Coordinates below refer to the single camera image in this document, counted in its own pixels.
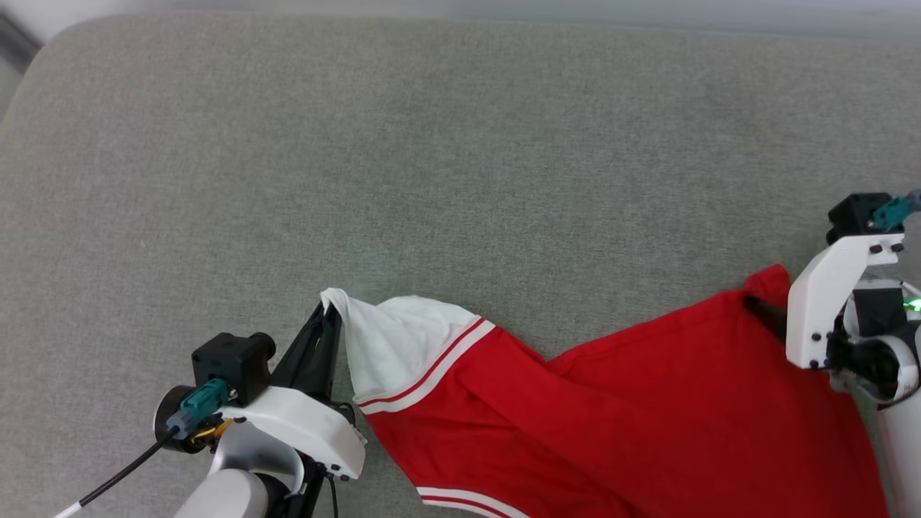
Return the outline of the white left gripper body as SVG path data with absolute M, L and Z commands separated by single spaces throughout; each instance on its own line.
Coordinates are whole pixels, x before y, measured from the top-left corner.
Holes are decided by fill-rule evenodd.
M 364 436 L 339 411 L 302 391 L 270 386 L 247 406 L 224 406 L 220 412 L 226 419 L 246 419 L 337 476 L 358 479 L 363 472 Z

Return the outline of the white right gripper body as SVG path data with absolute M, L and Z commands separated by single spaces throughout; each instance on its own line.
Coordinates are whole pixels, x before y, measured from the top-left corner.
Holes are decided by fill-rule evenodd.
M 889 334 L 907 321 L 898 280 L 863 278 L 868 268 L 898 263 L 904 239 L 904 233 L 846 236 L 809 262 L 787 294 L 790 363 L 825 367 L 838 320 L 858 339 Z

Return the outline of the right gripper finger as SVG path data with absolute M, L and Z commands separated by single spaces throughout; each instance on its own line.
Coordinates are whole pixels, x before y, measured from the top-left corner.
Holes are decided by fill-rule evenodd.
M 753 296 L 746 296 L 745 308 L 780 343 L 786 343 L 787 312 L 785 309 Z

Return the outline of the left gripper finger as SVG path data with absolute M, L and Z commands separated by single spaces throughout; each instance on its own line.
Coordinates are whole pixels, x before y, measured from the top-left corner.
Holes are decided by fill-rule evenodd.
M 320 393 L 328 402 L 332 401 L 341 327 L 342 319 L 336 308 L 326 308 L 320 322 Z
M 320 303 L 310 314 L 272 373 L 273 386 L 306 396 L 331 396 L 333 309 Z

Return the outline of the red and white garment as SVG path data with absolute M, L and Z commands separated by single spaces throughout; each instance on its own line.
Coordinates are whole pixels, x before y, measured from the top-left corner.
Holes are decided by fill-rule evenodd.
M 854 400 L 737 291 L 546 360 L 463 307 L 320 294 L 361 410 L 424 504 L 486 518 L 888 518 Z

